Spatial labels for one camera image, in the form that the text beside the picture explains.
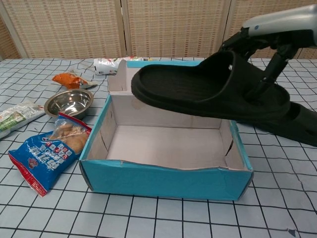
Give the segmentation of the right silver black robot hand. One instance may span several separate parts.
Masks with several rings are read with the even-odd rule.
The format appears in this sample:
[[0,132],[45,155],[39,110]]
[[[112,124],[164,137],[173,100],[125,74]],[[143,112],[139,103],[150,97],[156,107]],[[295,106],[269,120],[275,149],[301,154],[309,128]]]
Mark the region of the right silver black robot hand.
[[246,98],[256,99],[275,83],[277,77],[300,48],[317,46],[317,6],[315,4],[253,17],[240,31],[225,40],[220,49],[232,50],[248,60],[257,50],[275,50],[264,77]]

